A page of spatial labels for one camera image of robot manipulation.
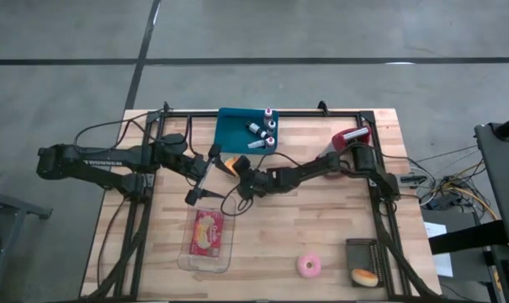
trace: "concrete floor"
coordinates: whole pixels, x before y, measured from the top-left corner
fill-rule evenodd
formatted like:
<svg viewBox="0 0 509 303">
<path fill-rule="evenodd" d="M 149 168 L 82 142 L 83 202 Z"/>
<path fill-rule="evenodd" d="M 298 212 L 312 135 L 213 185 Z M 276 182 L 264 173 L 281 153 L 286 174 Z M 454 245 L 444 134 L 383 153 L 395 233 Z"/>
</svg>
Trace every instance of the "concrete floor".
<svg viewBox="0 0 509 303">
<path fill-rule="evenodd" d="M 151 0 L 0 0 L 0 58 L 135 58 Z M 162 2 L 148 57 L 509 56 L 509 0 Z M 103 191 L 35 174 L 41 146 L 122 115 L 133 66 L 0 66 L 0 191 L 53 207 L 29 218 L 3 302 L 76 298 Z M 509 64 L 146 67 L 136 109 L 396 108 L 410 157 L 473 145 L 509 118 Z M 118 128 L 83 143 L 107 146 Z M 436 172 L 465 153 L 425 162 Z M 477 163 L 475 153 L 440 172 Z M 492 199 L 485 174 L 475 183 Z M 475 284 L 452 285 L 485 300 Z"/>
</svg>

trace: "teal tray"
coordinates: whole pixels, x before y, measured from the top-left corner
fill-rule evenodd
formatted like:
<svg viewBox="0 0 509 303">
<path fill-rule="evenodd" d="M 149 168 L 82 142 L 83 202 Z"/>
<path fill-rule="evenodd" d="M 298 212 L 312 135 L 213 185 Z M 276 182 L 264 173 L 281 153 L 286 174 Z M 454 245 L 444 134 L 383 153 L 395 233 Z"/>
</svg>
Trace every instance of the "teal tray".
<svg viewBox="0 0 509 303">
<path fill-rule="evenodd" d="M 247 129 L 247 121 L 256 123 L 265 130 L 263 112 L 262 109 L 219 109 L 215 144 L 220 144 L 222 152 L 253 155 L 267 155 L 275 152 L 278 144 L 278 112 L 276 110 L 273 111 L 273 120 L 277 123 L 277 128 L 273 133 L 274 146 L 272 148 L 248 148 L 248 143 L 261 140 L 261 138 Z"/>
</svg>

